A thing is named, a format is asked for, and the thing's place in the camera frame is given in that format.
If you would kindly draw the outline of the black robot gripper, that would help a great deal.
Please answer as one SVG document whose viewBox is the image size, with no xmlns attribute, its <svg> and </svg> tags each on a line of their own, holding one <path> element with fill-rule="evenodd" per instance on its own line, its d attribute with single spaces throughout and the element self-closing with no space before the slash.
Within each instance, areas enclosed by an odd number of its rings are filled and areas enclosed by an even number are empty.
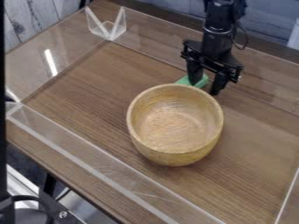
<svg viewBox="0 0 299 224">
<path fill-rule="evenodd" d="M 189 81 L 196 86 L 204 77 L 204 70 L 216 73 L 210 94 L 218 95 L 229 81 L 238 82 L 245 68 L 233 55 L 238 27 L 234 25 L 228 31 L 204 29 L 202 41 L 186 39 L 182 58 L 186 60 Z"/>
</svg>

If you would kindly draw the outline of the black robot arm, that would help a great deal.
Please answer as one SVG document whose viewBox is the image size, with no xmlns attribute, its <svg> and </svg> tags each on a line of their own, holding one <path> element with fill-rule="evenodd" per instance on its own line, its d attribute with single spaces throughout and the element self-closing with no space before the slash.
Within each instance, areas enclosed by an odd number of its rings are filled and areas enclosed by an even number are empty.
<svg viewBox="0 0 299 224">
<path fill-rule="evenodd" d="M 210 94 L 218 95 L 229 82 L 238 83 L 245 66 L 233 54 L 236 37 L 242 28 L 240 20 L 246 15 L 248 0 L 204 0 L 206 20 L 202 41 L 186 39 L 182 58 L 188 64 L 189 82 L 196 86 L 204 70 L 216 73 Z"/>
</svg>

